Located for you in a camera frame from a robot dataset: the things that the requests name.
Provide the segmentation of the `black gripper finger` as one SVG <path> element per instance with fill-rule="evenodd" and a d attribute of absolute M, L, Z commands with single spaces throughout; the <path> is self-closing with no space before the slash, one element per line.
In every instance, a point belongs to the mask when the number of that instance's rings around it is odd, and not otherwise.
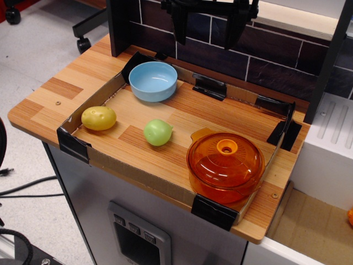
<path fill-rule="evenodd" d="M 224 49 L 229 50 L 233 48 L 246 25 L 246 13 L 231 14 L 227 17 Z"/>
<path fill-rule="evenodd" d="M 175 40 L 181 44 L 186 44 L 186 32 L 188 24 L 187 10 L 173 10 L 172 11 L 173 32 Z"/>

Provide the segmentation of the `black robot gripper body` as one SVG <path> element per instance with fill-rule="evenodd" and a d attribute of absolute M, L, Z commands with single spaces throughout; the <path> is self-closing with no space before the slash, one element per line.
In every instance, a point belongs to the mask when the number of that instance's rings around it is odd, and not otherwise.
<path fill-rule="evenodd" d="M 259 1 L 161 1 L 161 8 L 173 19 L 186 19 L 189 13 L 201 13 L 227 18 L 240 15 L 249 20 L 257 17 Z"/>

